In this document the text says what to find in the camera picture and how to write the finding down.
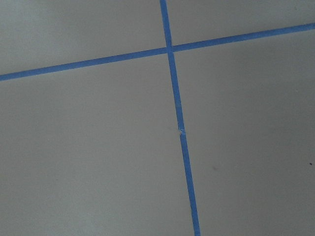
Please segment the crossing blue tape strip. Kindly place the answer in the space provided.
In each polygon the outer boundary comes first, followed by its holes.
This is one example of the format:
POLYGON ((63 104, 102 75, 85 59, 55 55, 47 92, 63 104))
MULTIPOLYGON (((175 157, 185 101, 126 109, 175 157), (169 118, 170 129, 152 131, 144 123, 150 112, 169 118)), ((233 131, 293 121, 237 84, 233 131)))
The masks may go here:
POLYGON ((185 129, 184 117, 183 117, 180 88, 179 88, 179 83, 178 83, 176 61, 175 61, 175 55, 173 51, 167 2, 165 0, 161 0, 159 3, 160 3, 161 15, 162 15, 162 23, 163 23, 164 37, 165 37, 165 43, 166 43, 166 53, 168 57, 168 64, 169 64, 172 91, 173 91, 175 111, 176 111, 176 119, 177 119, 177 125, 178 125, 178 130, 179 130, 185 177, 186 177, 187 190, 188 190, 188 196, 189 196, 189 205, 190 205, 193 232, 195 236, 200 236, 201 230, 200 230, 199 219, 198 219, 198 211, 197 211, 197 204, 196 204, 196 198, 195 198, 193 176, 192 176, 192 171, 191 171, 187 134, 186 134, 186 129, 185 129))

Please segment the long blue tape strip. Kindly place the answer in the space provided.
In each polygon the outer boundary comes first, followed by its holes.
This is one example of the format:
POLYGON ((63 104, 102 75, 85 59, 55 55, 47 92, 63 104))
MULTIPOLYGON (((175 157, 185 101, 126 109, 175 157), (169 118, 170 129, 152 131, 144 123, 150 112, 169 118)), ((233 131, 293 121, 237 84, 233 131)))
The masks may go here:
MULTIPOLYGON (((314 29, 315 29, 315 24, 309 23, 305 25, 297 25, 297 26, 291 26, 291 27, 286 27, 286 28, 263 30, 263 31, 252 32, 252 33, 227 36, 227 37, 197 41, 197 42, 192 42, 192 43, 179 44, 179 45, 173 46, 172 49, 174 52, 180 52, 180 51, 187 51, 187 50, 204 48, 204 47, 217 46, 221 44, 228 44, 228 43, 233 43, 233 42, 241 42, 241 41, 254 40, 254 39, 259 39, 259 38, 264 38, 264 37, 310 31, 314 29)), ((7 81, 7 80, 12 80, 12 79, 19 79, 19 78, 37 76, 37 75, 42 75, 42 74, 67 71, 67 70, 72 70, 72 69, 96 66, 96 65, 119 62, 119 61, 124 61, 124 60, 163 55, 166 53, 167 53, 166 47, 156 48, 156 49, 150 49, 150 50, 145 50, 145 51, 140 51, 140 52, 133 52, 133 53, 127 53, 127 54, 121 54, 121 55, 115 55, 115 56, 109 56, 109 57, 103 57, 103 58, 97 58, 97 59, 89 59, 89 60, 84 60, 84 61, 77 61, 77 62, 72 62, 72 63, 66 63, 66 64, 60 64, 60 65, 43 67, 43 68, 3 74, 0 76, 0 80, 7 81)))

